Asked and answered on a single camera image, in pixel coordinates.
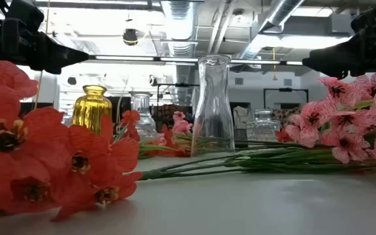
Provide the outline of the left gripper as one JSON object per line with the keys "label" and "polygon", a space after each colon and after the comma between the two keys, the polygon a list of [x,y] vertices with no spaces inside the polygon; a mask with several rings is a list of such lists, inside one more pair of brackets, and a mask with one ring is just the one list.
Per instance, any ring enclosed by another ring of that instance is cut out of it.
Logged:
{"label": "left gripper", "polygon": [[0,61],[44,69],[52,74],[89,59],[89,54],[60,45],[42,34],[42,20],[22,21],[18,18],[0,20]]}

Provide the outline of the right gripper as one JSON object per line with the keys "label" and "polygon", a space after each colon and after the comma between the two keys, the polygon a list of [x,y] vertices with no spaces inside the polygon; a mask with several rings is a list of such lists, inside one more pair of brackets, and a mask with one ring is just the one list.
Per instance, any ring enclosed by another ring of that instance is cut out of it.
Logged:
{"label": "right gripper", "polygon": [[[349,43],[354,53],[356,65],[349,63]],[[315,49],[302,59],[302,64],[329,77],[344,79],[349,71],[356,74],[376,72],[376,35],[355,35],[349,41]]]}

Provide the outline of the red flower bunch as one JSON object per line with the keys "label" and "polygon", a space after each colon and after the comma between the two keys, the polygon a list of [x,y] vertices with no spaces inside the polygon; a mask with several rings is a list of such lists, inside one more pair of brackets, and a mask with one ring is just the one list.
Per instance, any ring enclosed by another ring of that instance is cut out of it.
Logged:
{"label": "red flower bunch", "polygon": [[57,209],[56,221],[131,196],[139,145],[113,139],[113,125],[101,133],[66,126],[52,107],[20,115],[20,101],[37,93],[37,81],[15,64],[0,61],[0,212],[37,213]]}
{"label": "red flower bunch", "polygon": [[227,138],[195,136],[163,126],[153,140],[139,143],[139,159],[151,157],[198,157],[209,153],[234,153],[234,141]]}
{"label": "red flower bunch", "polygon": [[282,143],[294,142],[294,140],[287,133],[285,127],[283,127],[280,131],[275,131],[275,138],[278,142]]}
{"label": "red flower bunch", "polygon": [[123,137],[132,138],[137,142],[140,140],[136,125],[140,121],[140,114],[136,110],[127,110],[123,113],[123,118],[120,121],[120,127],[125,129]]}

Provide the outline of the yellow ribbed glass vase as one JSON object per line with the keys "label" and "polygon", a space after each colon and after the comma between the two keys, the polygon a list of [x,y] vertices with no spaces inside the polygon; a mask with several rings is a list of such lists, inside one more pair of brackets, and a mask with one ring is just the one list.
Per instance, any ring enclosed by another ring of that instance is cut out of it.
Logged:
{"label": "yellow ribbed glass vase", "polygon": [[85,85],[83,90],[85,95],[74,103],[72,125],[100,134],[103,115],[112,117],[112,103],[104,96],[107,89],[99,85]]}

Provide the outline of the clear cut-glass bulb vase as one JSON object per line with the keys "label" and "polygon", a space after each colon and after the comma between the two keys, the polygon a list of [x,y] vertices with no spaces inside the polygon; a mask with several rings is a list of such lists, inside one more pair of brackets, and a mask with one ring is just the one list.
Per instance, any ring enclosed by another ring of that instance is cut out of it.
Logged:
{"label": "clear cut-glass bulb vase", "polygon": [[152,139],[157,136],[156,125],[150,111],[149,92],[132,91],[132,110],[140,114],[140,120],[136,122],[136,130],[142,140]]}

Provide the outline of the tall clear glass vase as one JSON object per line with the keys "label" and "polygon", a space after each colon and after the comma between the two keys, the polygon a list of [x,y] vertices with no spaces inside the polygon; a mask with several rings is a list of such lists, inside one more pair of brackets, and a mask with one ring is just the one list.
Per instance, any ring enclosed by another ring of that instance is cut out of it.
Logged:
{"label": "tall clear glass vase", "polygon": [[234,152],[234,126],[228,99],[226,55],[205,55],[198,60],[200,94],[195,110],[191,155]]}

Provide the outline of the black partition panel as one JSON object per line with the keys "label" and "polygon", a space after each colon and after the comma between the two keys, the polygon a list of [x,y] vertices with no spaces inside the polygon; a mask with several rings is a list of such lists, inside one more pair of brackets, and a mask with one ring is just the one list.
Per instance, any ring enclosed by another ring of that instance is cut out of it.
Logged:
{"label": "black partition panel", "polygon": [[37,104],[33,102],[22,102],[18,116],[23,118],[26,114],[30,113],[34,109],[52,107],[53,105],[54,104],[52,102],[39,102]]}

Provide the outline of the red-white patterned tapestry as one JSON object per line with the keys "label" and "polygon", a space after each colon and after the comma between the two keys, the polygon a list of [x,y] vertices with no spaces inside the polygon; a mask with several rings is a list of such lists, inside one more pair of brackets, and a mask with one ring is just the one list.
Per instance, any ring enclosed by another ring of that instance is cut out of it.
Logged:
{"label": "red-white patterned tapestry", "polygon": [[277,120],[284,127],[290,124],[290,116],[296,114],[300,114],[300,109],[297,107],[293,109],[273,109],[271,118]]}

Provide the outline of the black hanging dome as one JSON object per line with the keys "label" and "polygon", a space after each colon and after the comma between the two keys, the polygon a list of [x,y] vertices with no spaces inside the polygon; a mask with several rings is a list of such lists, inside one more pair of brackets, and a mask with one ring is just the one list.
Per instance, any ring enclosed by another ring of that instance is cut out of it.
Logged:
{"label": "black hanging dome", "polygon": [[122,39],[127,46],[136,46],[138,44],[137,30],[126,29]]}

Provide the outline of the clear diamond-pattern glass jar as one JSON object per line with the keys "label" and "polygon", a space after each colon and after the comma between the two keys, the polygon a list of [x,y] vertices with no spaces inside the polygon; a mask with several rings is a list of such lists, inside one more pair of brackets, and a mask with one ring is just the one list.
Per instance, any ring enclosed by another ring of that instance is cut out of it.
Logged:
{"label": "clear diamond-pattern glass jar", "polygon": [[275,132],[279,131],[281,124],[272,118],[272,111],[268,109],[256,109],[253,116],[246,123],[246,135],[248,140],[276,141]]}

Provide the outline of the white hanging cloth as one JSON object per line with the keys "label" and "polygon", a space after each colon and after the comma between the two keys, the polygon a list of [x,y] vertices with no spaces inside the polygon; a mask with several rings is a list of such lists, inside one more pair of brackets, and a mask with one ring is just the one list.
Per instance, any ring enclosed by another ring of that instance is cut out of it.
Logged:
{"label": "white hanging cloth", "polygon": [[250,107],[236,106],[233,108],[234,114],[234,128],[246,129],[246,125],[250,120]]}

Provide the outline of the ceiling light strip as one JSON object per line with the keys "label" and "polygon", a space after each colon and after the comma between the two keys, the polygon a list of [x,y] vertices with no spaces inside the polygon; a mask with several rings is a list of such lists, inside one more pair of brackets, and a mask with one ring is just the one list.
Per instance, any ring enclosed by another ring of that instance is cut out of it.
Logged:
{"label": "ceiling light strip", "polygon": [[[117,55],[90,55],[89,60],[100,61],[152,61],[152,62],[197,62],[197,58],[189,57],[150,57],[150,56],[117,56]],[[256,59],[232,59],[233,64],[245,65],[288,65],[288,66],[302,66],[301,61],[276,61],[276,60],[256,60]]]}

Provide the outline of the dark patterned tapestry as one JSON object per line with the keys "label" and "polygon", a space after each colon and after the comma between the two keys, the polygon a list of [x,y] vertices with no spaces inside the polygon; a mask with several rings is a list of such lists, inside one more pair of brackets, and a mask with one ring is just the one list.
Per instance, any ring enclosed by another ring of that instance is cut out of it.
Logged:
{"label": "dark patterned tapestry", "polygon": [[164,104],[160,106],[150,107],[152,118],[155,121],[156,130],[158,133],[162,132],[162,126],[167,125],[168,127],[173,126],[174,112],[183,112],[185,115],[192,113],[191,106],[178,106],[176,104]]}

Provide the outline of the black metal workstation frame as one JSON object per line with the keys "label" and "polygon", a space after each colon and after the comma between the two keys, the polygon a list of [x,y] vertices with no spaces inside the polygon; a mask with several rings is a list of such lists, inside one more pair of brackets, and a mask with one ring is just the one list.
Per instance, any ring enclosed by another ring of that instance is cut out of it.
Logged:
{"label": "black metal workstation frame", "polygon": [[163,95],[170,95],[170,102],[178,106],[191,106],[193,104],[194,92],[199,87],[198,84],[186,83],[158,83],[156,90],[156,106]]}
{"label": "black metal workstation frame", "polygon": [[278,91],[278,92],[304,92],[305,93],[305,103],[309,102],[309,90],[308,89],[294,89],[291,87],[280,87],[280,88],[264,88],[263,89],[263,103],[266,107],[266,100],[269,96],[266,95],[268,91]]}

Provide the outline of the wide silver ribbed duct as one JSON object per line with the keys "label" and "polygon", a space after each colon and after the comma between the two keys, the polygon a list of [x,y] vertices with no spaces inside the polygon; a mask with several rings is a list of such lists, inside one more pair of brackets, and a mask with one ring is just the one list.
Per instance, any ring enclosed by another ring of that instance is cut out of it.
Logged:
{"label": "wide silver ribbed duct", "polygon": [[[195,4],[189,1],[161,1],[166,19],[166,37],[174,42],[167,42],[170,57],[192,58],[194,44],[192,43]],[[176,65],[172,75],[175,84],[194,84],[195,76],[190,65]],[[190,106],[192,103],[193,87],[175,87],[172,102],[180,106]]]}

